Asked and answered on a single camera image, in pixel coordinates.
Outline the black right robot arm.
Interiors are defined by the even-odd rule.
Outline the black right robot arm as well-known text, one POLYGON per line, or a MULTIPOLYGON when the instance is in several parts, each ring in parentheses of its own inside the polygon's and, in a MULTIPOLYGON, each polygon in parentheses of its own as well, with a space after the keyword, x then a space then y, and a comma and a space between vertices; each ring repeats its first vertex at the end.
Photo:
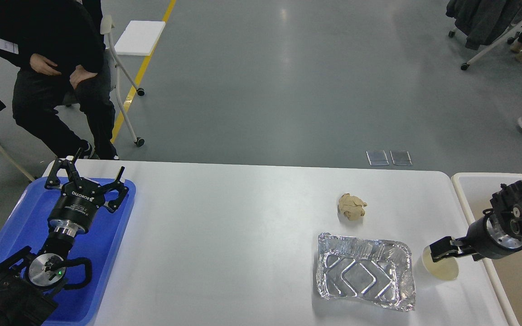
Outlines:
POLYGON ((522 179, 501 184, 490 200, 491 208, 468 228, 464 237, 446 236, 429 245, 435 263, 471 255, 474 261, 501 259, 522 250, 522 179))

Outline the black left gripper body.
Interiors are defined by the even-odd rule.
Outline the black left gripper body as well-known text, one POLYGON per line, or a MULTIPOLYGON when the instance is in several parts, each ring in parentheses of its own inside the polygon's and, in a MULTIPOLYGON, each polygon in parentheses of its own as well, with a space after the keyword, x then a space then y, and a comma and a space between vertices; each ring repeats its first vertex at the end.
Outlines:
POLYGON ((47 189, 57 188, 60 196, 48 217, 50 232, 67 235, 84 235, 89 232, 100 206, 106 202, 110 192, 108 184, 101 185, 95 180, 84 178, 83 185, 68 182, 60 186, 59 179, 48 179, 47 189))

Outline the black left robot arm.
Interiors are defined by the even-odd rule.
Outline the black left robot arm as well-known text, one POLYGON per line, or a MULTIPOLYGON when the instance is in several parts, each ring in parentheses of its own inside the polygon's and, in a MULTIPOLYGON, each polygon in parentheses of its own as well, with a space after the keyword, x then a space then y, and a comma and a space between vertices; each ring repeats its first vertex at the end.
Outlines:
POLYGON ((79 175, 56 159, 0 235, 0 326, 85 323, 99 305, 122 239, 133 184, 79 175))

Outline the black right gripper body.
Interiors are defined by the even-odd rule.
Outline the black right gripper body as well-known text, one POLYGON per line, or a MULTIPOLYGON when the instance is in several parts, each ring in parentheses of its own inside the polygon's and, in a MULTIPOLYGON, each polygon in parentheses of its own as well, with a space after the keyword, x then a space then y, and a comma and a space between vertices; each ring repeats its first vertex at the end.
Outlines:
POLYGON ((466 236, 459 239, 461 254, 471 255, 474 261, 483 258, 501 259, 522 250, 522 238, 508 235, 495 213, 489 213, 468 228, 466 236))

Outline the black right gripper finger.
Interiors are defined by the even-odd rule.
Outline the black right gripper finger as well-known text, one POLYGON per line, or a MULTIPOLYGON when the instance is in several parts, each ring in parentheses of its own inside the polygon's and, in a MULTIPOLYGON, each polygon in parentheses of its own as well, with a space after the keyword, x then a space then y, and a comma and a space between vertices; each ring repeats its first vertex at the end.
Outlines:
POLYGON ((458 258, 469 255, 468 248, 465 249, 465 237, 454 239, 446 236, 429 245, 430 257, 433 263, 447 258, 458 258))

